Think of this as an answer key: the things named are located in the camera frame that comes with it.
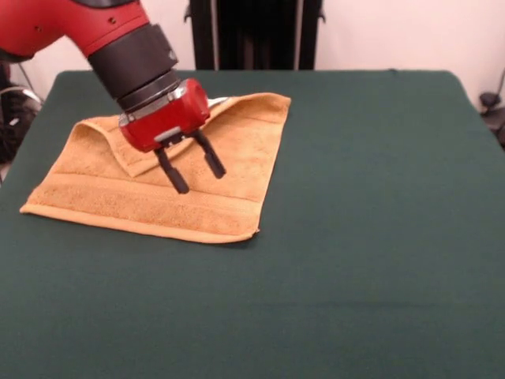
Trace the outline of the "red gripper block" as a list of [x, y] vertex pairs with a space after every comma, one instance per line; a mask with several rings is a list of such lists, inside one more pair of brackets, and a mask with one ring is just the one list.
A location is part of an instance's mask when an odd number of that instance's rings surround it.
[[222, 178], [226, 169], [211, 142], [199, 129], [210, 117], [208, 97], [200, 82], [183, 80], [168, 92], [132, 113], [119, 115], [118, 125], [129, 144], [140, 152], [155, 150], [160, 167], [178, 193], [188, 193], [189, 186], [177, 168], [173, 167], [164, 150], [164, 141], [175, 135], [195, 132], [195, 141], [204, 150], [204, 158], [216, 178]]

